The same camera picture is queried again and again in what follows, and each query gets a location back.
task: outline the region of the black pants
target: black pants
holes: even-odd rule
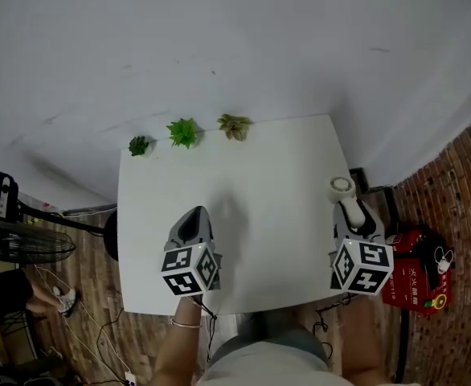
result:
[[[32,286],[21,269],[0,273],[0,322],[6,314],[25,310],[33,295]]]

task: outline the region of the bracelet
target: bracelet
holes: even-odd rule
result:
[[[200,323],[199,325],[184,325],[182,323],[175,322],[173,318],[170,319],[170,323],[172,325],[185,327],[187,329],[199,329],[200,327],[202,327],[202,323]]]

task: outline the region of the black stand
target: black stand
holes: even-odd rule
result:
[[[25,203],[19,201],[18,208],[19,213],[21,215],[36,217],[38,219],[43,219],[51,223],[61,224],[62,226],[66,226],[68,228],[84,230],[85,232],[89,232],[94,236],[103,237],[107,253],[112,259],[117,261],[117,211],[115,211],[107,219],[107,223],[105,224],[104,228],[97,228],[96,226],[91,226],[89,224],[83,224],[79,222],[74,222],[73,220],[65,219],[57,214],[34,209],[30,206],[27,206]]]

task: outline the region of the green succulent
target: green succulent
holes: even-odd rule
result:
[[[218,119],[218,123],[221,123],[219,129],[225,131],[228,140],[234,138],[240,142],[246,139],[251,124],[250,119],[247,117],[231,116],[230,114],[223,114]]]
[[[190,145],[196,142],[195,121],[193,119],[172,121],[167,128],[170,130],[170,139],[173,140],[172,146],[184,145],[189,149]]]
[[[144,136],[136,136],[130,140],[129,150],[132,153],[132,156],[140,156],[146,152],[148,145],[149,142],[146,141]]]

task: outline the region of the white cable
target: white cable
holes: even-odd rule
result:
[[[53,292],[53,291],[50,289],[50,286],[47,284],[46,280],[44,280],[44,277],[43,277],[43,275],[41,274],[41,272],[39,271],[39,269],[44,270],[45,272],[48,272],[48,273],[51,274],[55,279],[57,279],[57,280],[60,281],[63,285],[65,285],[68,289],[71,289],[71,287],[70,287],[65,281],[59,279],[51,270],[48,270],[48,269],[39,267],[39,266],[37,266],[37,265],[34,265],[34,266],[35,266],[35,269],[37,270],[37,273],[39,273],[39,276],[41,277],[41,279],[43,279],[44,284],[47,286],[47,288],[50,290],[50,292]],[[129,373],[132,373],[132,372],[130,371],[129,365],[126,364],[125,361],[117,354],[116,349],[115,349],[115,347],[114,347],[114,345],[113,345],[113,342],[112,342],[111,339],[109,338],[109,335],[107,334],[107,332],[105,331],[105,329],[94,319],[93,316],[91,316],[91,314],[89,313],[88,308],[85,307],[85,304],[83,304],[80,299],[78,300],[78,302],[79,302],[79,304],[82,305],[82,307],[83,307],[84,310],[85,310],[85,313],[88,314],[89,318],[90,318],[90,319],[101,329],[101,331],[105,334],[105,336],[107,337],[107,340],[108,340],[108,342],[109,342],[109,346],[112,348],[112,350],[113,350],[113,352],[114,352],[114,355],[116,355],[116,357],[120,360],[120,362],[123,363],[123,365],[126,367],[126,370],[127,370]],[[75,335],[75,332],[73,332],[73,330],[72,330],[71,327],[69,326],[68,321],[65,320],[65,319],[64,319],[64,321],[66,322],[66,324],[68,325],[69,330],[74,334],[74,336],[75,336],[89,351],[91,351],[91,349],[89,349],[89,348],[84,344],[84,342],[82,342],[82,341],[78,338],[78,336]],[[95,356],[99,361],[101,361],[102,364],[103,364],[104,366],[106,366],[106,367],[110,370],[110,372],[112,372],[112,369],[109,368],[109,366],[107,366],[102,360],[100,360],[100,358],[99,358],[97,355],[94,354],[94,356]],[[115,376],[117,379],[119,379],[119,376],[118,376],[118,375],[116,375],[115,373],[113,373],[113,374],[114,374],[114,376]]]
[[[107,209],[107,210],[101,210],[101,211],[92,211],[90,213],[82,213],[80,215],[73,215],[73,216],[63,216],[66,219],[74,219],[76,217],[82,217],[82,216],[93,216],[93,215],[99,215],[100,213],[107,213],[107,211],[112,211],[112,210],[117,210],[117,207],[113,207],[112,209]]]
[[[442,253],[441,254],[441,259],[439,261],[437,261],[437,250],[438,249],[441,249],[441,253]],[[446,258],[449,253],[452,255],[450,260],[448,260]],[[448,269],[450,268],[450,264],[453,261],[453,250],[448,250],[445,253],[444,249],[441,246],[437,246],[436,250],[434,251],[434,261],[436,262],[436,265],[437,265],[437,272],[439,274],[445,274],[448,271]]]

